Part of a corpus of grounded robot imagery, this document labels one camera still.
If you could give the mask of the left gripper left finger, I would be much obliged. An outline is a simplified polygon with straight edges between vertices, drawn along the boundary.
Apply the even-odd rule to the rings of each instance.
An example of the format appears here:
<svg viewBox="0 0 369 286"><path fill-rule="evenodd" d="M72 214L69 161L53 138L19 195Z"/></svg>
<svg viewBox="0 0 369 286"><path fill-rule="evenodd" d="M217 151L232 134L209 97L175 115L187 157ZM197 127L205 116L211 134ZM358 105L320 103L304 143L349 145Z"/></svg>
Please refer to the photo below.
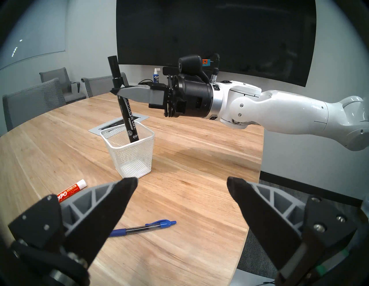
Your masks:
<svg viewBox="0 0 369 286"><path fill-rule="evenodd" d="M68 230L64 226L67 211L73 211L76 205L62 207L55 194L42 198L8 224L15 250L22 258L57 268L66 268L69 263L78 265L67 256L71 252L89 267L123 216L137 186L135 177L104 186L105 194L75 218Z"/></svg>

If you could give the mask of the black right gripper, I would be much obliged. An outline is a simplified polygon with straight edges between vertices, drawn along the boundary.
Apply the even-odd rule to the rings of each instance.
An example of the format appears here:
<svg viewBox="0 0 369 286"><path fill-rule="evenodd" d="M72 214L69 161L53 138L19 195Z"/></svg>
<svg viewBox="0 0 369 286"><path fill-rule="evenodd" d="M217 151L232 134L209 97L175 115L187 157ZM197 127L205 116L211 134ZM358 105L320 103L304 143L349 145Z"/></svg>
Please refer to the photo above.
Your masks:
<svg viewBox="0 0 369 286"><path fill-rule="evenodd" d="M110 92L139 103L149 104L149 108L165 109L165 117L210 118L213 104L213 91L207 74L201 76L178 74L167 75L168 100L164 103L164 90L150 86L136 85L113 88Z"/></svg>

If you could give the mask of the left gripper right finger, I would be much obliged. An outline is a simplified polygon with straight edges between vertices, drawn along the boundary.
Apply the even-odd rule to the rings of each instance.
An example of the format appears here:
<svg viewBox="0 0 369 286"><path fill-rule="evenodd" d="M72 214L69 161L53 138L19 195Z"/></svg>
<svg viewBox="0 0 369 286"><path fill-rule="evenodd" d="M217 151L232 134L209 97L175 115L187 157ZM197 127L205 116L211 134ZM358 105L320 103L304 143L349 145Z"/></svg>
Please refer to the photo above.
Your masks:
<svg viewBox="0 0 369 286"><path fill-rule="evenodd" d="M315 194L303 203L282 190L238 177L228 177L227 188L280 272L308 272L346 248L358 228Z"/></svg>

